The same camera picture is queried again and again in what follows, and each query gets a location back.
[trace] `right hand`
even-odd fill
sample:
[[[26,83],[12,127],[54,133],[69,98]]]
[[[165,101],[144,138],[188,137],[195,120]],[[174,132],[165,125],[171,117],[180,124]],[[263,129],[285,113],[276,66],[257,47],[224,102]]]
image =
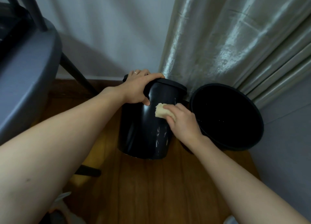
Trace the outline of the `right hand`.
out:
[[[175,122],[170,116],[167,116],[166,120],[174,135],[187,147],[203,138],[194,113],[180,103],[176,105],[164,105],[163,108],[168,109],[175,115]]]

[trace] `black bin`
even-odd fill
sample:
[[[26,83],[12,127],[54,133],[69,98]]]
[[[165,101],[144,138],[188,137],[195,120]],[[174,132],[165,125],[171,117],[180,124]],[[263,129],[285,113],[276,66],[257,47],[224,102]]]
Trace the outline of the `black bin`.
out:
[[[118,148],[125,154],[142,159],[162,159],[166,156],[172,131],[165,119],[155,117],[158,103],[181,103],[187,88],[175,81],[156,79],[146,85],[144,94],[150,105],[124,104]]]
[[[247,150],[263,135],[263,120],[257,107],[230,86],[204,85],[193,93],[189,106],[202,133],[221,150]]]

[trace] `wooden floor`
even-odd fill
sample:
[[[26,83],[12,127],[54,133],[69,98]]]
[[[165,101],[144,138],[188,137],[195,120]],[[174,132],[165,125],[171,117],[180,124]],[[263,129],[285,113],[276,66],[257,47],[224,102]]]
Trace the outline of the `wooden floor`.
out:
[[[41,120],[84,102],[51,98]],[[87,223],[223,223],[230,215],[213,181],[194,155],[173,138],[162,160],[142,160],[117,149],[120,110],[106,125],[83,164],[99,178],[74,175],[64,191],[70,210]],[[226,152],[256,177],[247,151]]]

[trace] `left hand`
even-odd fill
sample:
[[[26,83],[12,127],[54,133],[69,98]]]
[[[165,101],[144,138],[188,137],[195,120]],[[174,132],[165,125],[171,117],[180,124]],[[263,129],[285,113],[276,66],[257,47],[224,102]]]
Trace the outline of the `left hand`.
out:
[[[126,81],[117,88],[124,94],[125,103],[142,102],[144,105],[150,105],[150,101],[144,95],[145,86],[152,80],[165,78],[162,73],[151,74],[149,70],[135,70],[128,74]]]

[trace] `chair seat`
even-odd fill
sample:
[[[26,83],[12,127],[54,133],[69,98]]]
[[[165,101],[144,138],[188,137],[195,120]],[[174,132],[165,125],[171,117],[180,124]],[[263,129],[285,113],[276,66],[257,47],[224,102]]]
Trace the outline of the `chair seat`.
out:
[[[0,62],[0,145],[30,127],[55,79],[62,43],[45,22],[48,31],[33,27]]]

